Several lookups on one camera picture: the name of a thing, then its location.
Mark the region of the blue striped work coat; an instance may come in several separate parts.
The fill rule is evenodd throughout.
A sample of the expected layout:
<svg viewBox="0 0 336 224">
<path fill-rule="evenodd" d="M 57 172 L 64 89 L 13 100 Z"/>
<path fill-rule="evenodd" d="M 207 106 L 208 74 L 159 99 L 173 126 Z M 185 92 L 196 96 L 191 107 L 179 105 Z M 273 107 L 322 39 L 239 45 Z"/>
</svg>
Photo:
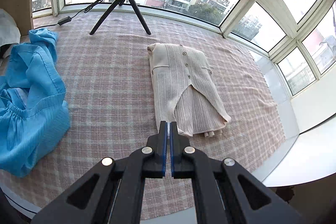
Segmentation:
<svg viewBox="0 0 336 224">
<path fill-rule="evenodd" d="M 56 70 L 58 35 L 29 31 L 12 48 L 1 77 L 1 169 L 28 175 L 70 128 L 66 86 Z"/>
</svg>

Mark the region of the cream knit cardigan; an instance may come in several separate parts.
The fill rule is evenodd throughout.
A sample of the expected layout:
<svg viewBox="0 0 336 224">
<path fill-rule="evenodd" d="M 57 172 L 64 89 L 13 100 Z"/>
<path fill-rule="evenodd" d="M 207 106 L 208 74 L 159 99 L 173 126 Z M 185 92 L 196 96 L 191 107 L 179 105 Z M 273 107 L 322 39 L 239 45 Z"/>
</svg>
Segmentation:
<svg viewBox="0 0 336 224">
<path fill-rule="evenodd" d="M 176 122 L 180 135 L 220 136 L 227 114 L 202 51 L 181 44 L 147 47 L 154 93 L 155 121 Z"/>
</svg>

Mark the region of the white grey garment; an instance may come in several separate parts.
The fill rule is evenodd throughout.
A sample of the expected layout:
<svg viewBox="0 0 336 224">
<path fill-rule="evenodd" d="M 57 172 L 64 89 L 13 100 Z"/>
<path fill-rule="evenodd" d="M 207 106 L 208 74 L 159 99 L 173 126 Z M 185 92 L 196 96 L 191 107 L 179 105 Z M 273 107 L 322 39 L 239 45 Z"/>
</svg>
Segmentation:
<svg viewBox="0 0 336 224">
<path fill-rule="evenodd" d="M 6 58 L 10 54 L 10 47 L 14 44 L 19 44 L 21 33 L 13 17 L 1 9 L 1 59 Z"/>
</svg>

